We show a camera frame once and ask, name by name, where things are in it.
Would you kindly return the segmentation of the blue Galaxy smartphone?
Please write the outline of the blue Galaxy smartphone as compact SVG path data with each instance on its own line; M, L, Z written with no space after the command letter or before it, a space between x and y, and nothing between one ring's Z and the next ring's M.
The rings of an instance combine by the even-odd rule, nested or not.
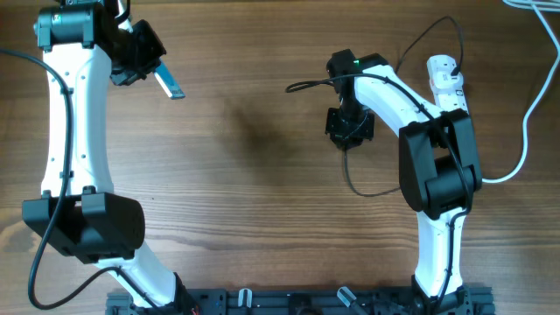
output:
M170 99L179 100L186 97L180 85L175 81L172 73L163 61L160 62L160 65L154 70L153 73L161 88Z

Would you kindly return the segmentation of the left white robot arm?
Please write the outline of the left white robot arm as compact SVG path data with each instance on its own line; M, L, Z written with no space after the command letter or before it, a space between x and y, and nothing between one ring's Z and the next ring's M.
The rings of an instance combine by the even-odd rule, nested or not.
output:
M112 275L125 289L108 312L198 314L179 276L145 241L140 203L115 193L106 145L110 86L154 75L167 96L184 97L145 20L123 1L58 1L34 25L49 80L49 146L40 197L22 205L24 223L52 247Z

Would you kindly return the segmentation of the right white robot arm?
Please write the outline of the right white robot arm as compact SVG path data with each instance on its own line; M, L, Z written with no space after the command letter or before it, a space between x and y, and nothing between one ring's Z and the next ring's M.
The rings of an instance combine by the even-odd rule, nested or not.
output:
M482 175L464 101L426 101L377 53L336 52L326 71L340 105L329 109L325 132L337 147L348 151L372 139L375 118L398 137L399 186L418 225L412 312L474 314L479 307L460 274L460 243Z

